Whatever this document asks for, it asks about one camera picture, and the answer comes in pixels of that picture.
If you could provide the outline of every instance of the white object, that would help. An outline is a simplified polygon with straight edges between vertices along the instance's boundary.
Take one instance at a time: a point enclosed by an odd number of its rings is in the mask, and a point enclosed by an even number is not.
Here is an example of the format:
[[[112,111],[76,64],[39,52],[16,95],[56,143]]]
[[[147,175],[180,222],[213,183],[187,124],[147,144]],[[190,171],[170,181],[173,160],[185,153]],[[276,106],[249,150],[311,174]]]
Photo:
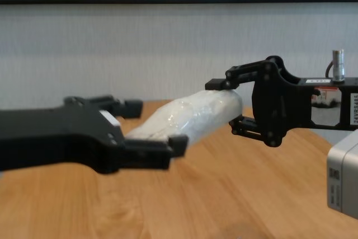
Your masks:
[[[235,90],[200,91],[160,107],[126,138],[167,140],[185,134],[193,144],[241,113],[242,99]]]
[[[358,130],[334,145],[327,156],[327,204],[358,219]]]
[[[120,126],[120,122],[113,117],[112,114],[110,114],[107,110],[100,110],[100,113],[102,114],[103,117],[106,118],[106,120],[108,120],[110,122],[110,124],[112,124],[113,126]]]

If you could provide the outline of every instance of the black plastic frame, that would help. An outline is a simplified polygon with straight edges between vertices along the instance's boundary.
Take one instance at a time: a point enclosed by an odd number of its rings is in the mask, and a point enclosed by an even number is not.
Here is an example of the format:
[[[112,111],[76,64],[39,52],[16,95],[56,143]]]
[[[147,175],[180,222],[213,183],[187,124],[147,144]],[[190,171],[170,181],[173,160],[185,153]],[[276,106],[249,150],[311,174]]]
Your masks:
[[[0,0],[17,4],[228,4],[228,3],[355,3],[358,0]]]

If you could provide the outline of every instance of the table surface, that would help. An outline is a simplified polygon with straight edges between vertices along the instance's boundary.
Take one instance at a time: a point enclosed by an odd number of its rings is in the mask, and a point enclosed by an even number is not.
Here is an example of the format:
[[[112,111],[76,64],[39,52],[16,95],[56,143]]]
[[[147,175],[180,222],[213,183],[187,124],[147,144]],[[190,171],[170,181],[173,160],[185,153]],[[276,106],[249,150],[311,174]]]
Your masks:
[[[121,120],[124,133],[163,104]],[[224,126],[169,171],[99,175],[77,164],[9,171],[0,179],[0,238],[358,238],[358,220],[326,204],[330,147],[296,129],[269,148]]]

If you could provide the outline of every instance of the plastic wrap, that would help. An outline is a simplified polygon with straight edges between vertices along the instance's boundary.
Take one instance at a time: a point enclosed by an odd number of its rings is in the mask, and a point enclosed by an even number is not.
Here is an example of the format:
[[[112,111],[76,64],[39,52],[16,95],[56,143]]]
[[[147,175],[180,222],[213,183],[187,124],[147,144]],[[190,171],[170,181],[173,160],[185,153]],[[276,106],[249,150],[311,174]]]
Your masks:
[[[170,135],[185,134],[191,145],[241,113],[242,99],[235,90],[200,91],[160,107],[126,137],[166,140]]]

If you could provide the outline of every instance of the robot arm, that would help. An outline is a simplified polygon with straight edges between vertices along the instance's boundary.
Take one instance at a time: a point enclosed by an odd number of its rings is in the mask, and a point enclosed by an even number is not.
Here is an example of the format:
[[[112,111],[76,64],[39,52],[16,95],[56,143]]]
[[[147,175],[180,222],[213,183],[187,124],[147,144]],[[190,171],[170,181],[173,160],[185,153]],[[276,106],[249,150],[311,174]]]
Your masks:
[[[225,75],[224,79],[209,81],[205,89],[228,90],[241,83],[255,82],[252,92],[255,118],[238,115],[230,121],[235,135],[278,147],[287,131],[294,128],[350,131],[358,128],[358,78],[298,78],[286,70],[278,56],[231,67]],[[341,99],[336,101],[340,116],[334,125],[316,124],[312,120],[312,107],[315,106],[312,100],[321,95],[319,89],[324,88],[336,88],[341,93]]]
[[[333,66],[333,78],[328,77]],[[231,67],[225,79],[212,79],[207,90],[237,88],[241,83],[254,81],[252,107],[254,119],[239,115],[229,122],[232,133],[261,140],[269,147],[278,147],[287,131],[312,128],[354,131],[334,145],[327,156],[327,205],[358,219],[358,78],[344,78],[342,51],[333,51],[333,61],[325,78],[298,78],[285,68],[278,56]],[[333,125],[316,124],[312,112],[327,109],[330,104],[314,101],[322,89],[336,89],[341,98],[330,100],[339,109]]]
[[[142,102],[112,96],[68,97],[51,109],[0,111],[0,171],[76,162],[108,174],[120,168],[167,169],[184,155],[187,136],[126,139],[115,116],[137,118]]]

